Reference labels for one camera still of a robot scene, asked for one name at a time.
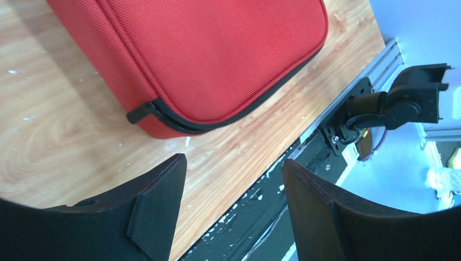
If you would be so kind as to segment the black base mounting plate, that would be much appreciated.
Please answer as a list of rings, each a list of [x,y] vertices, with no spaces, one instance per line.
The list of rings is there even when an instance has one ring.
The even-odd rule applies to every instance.
[[[290,258],[294,236],[282,168],[293,159],[332,183],[357,162],[358,134],[339,122],[347,98],[370,94],[367,78],[355,80],[274,164],[182,256],[182,260],[282,260]],[[348,138],[333,141],[348,133]]]

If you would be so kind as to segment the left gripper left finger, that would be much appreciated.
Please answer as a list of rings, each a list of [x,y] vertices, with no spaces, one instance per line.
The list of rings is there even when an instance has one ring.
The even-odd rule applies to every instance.
[[[1,200],[1,260],[168,260],[186,170],[175,154],[74,206]]]

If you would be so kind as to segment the aluminium frame rail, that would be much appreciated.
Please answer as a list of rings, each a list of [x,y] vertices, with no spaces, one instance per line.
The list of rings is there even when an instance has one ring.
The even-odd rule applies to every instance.
[[[300,135],[297,139],[300,143],[307,140],[312,135],[314,130],[334,110],[334,108],[351,92],[352,88],[364,77],[369,77],[374,87],[379,87],[379,81],[386,81],[389,76],[386,73],[393,74],[396,71],[395,67],[404,65],[401,51],[398,46],[397,38],[385,40],[385,48],[376,56],[368,66],[350,83],[350,85],[324,110],[323,113]]]

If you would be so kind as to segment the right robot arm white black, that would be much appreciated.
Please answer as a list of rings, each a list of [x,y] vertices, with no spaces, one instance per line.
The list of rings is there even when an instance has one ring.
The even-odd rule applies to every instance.
[[[362,130],[383,127],[395,130],[408,122],[438,123],[439,96],[447,91],[444,80],[448,64],[411,66],[401,71],[388,91],[372,91],[370,78],[356,83],[358,91],[347,96],[335,117],[338,131],[334,141],[350,144]]]

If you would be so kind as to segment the red black medicine kit case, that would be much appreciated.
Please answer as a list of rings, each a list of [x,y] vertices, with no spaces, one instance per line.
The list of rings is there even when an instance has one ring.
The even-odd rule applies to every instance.
[[[247,116],[325,44],[323,1],[49,1],[127,120],[157,139]]]

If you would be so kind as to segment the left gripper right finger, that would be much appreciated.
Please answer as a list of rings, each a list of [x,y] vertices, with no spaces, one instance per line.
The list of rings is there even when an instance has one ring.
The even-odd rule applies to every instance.
[[[460,208],[418,214],[331,183],[295,160],[283,179],[299,260],[460,260]]]

